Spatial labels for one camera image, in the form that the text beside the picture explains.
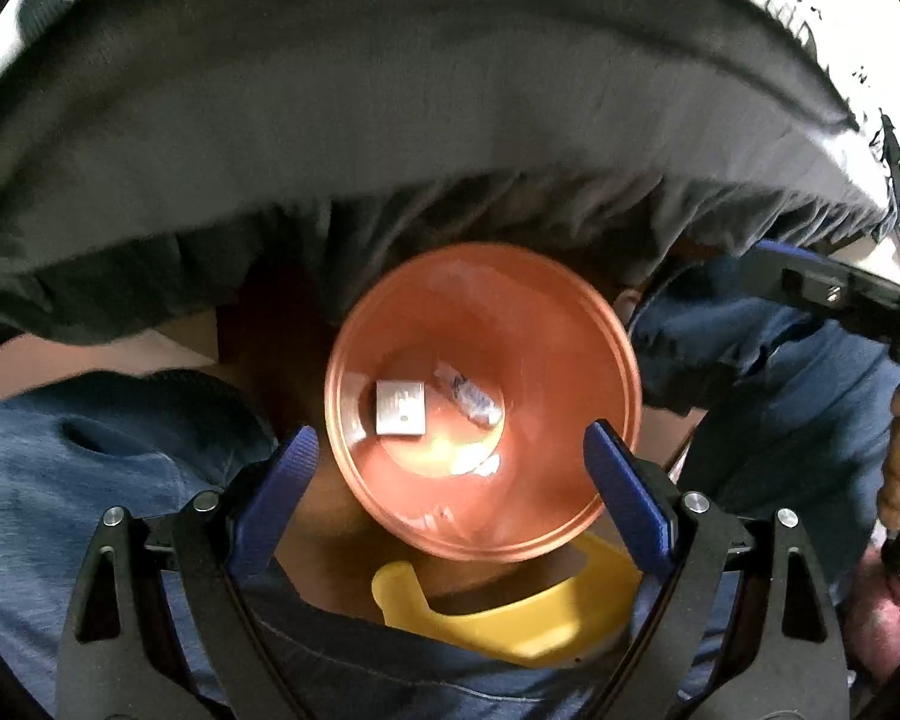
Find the clear white blue wrapper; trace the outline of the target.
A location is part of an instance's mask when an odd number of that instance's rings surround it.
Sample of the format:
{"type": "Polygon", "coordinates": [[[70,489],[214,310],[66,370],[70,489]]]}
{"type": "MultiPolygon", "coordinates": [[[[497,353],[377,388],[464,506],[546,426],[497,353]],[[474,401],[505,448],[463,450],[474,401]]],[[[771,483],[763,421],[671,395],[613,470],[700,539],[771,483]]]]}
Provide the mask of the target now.
{"type": "Polygon", "coordinates": [[[496,400],[447,362],[439,361],[434,377],[463,416],[482,429],[493,429],[502,421],[504,411],[496,400]]]}

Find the small white square box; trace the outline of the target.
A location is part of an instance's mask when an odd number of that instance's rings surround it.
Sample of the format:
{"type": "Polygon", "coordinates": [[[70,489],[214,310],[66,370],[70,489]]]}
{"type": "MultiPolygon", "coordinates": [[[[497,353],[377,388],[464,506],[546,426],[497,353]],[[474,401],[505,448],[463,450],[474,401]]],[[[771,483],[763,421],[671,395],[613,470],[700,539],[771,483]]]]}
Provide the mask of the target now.
{"type": "Polygon", "coordinates": [[[375,431],[383,437],[425,434],[425,385],[417,380],[375,383],[375,431]]]}

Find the orange plastic trash bin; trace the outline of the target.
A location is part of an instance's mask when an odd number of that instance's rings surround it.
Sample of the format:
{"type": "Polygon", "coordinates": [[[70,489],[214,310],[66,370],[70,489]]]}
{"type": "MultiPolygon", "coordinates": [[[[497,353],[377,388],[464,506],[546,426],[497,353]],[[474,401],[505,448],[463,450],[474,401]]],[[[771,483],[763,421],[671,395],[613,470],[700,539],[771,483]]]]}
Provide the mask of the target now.
{"type": "Polygon", "coordinates": [[[642,418],[628,333],[543,255],[419,255],[352,307],[325,377],[329,450],[375,522],[452,561],[518,562],[585,532],[601,502],[583,433],[642,418]]]}

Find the yellow plastic stool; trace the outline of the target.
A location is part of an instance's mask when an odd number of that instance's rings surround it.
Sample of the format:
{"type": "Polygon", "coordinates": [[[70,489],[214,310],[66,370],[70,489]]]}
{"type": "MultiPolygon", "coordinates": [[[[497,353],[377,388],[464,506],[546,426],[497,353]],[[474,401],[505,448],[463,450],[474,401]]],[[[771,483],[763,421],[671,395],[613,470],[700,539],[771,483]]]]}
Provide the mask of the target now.
{"type": "Polygon", "coordinates": [[[572,548],[585,557],[577,574],[492,610],[432,610],[406,561],[379,569],[372,578],[372,595],[391,629],[519,667],[570,667],[619,642],[642,582],[631,556],[600,536],[584,533],[572,541],[572,548]]]}

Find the blue jeans right leg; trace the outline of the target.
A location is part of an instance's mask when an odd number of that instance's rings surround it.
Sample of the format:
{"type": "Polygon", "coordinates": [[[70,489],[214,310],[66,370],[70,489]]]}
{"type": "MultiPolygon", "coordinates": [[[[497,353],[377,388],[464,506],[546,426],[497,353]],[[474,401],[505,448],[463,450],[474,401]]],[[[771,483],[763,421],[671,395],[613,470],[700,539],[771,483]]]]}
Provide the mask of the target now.
{"type": "Polygon", "coordinates": [[[797,512],[827,582],[841,583],[877,520],[900,384],[886,349],[748,296],[728,257],[652,281],[631,340],[645,403],[704,415],[683,486],[743,517],[797,512]]]}

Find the blue jeans leg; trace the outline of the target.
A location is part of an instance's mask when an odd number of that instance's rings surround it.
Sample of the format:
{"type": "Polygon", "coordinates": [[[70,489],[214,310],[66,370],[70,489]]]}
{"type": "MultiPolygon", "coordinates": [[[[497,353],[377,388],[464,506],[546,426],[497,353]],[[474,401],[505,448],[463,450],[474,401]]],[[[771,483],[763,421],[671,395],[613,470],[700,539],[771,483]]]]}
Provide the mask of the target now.
{"type": "Polygon", "coordinates": [[[841,583],[877,520],[900,384],[886,349],[748,296],[728,257],[652,281],[631,340],[645,403],[704,415],[683,486],[743,517],[797,512],[827,582],[841,583]]]}
{"type": "Polygon", "coordinates": [[[146,538],[276,445],[245,395],[194,371],[91,372],[0,403],[0,655],[42,709],[89,548],[146,538]]]}

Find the blue jeans left leg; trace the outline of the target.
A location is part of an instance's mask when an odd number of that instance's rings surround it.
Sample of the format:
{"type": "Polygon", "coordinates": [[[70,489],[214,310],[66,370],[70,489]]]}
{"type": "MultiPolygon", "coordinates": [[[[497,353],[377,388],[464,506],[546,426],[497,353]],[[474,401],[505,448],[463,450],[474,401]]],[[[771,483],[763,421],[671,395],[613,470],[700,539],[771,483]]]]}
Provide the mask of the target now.
{"type": "Polygon", "coordinates": [[[0,655],[42,709],[89,548],[146,538],[276,445],[245,395],[194,371],[91,372],[0,403],[0,655]]]}

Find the pink slipper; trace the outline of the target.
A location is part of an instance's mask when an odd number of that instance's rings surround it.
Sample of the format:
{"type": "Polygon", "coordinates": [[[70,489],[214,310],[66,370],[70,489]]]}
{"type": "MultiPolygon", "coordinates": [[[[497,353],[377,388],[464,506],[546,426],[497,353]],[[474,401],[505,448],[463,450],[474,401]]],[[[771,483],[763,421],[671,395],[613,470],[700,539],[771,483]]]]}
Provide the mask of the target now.
{"type": "Polygon", "coordinates": [[[878,684],[900,665],[900,578],[868,546],[855,572],[844,624],[848,651],[878,684]]]}

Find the dark grey bed sheet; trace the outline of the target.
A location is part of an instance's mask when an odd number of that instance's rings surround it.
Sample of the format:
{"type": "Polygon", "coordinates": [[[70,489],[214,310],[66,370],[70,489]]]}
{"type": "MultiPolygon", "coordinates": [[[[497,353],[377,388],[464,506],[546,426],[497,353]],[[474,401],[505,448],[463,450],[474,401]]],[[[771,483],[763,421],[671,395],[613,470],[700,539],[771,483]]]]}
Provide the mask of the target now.
{"type": "Polygon", "coordinates": [[[0,343],[102,343],[302,277],[347,309],[461,239],[642,278],[840,241],[880,124],[749,0],[9,0],[0,343]]]}

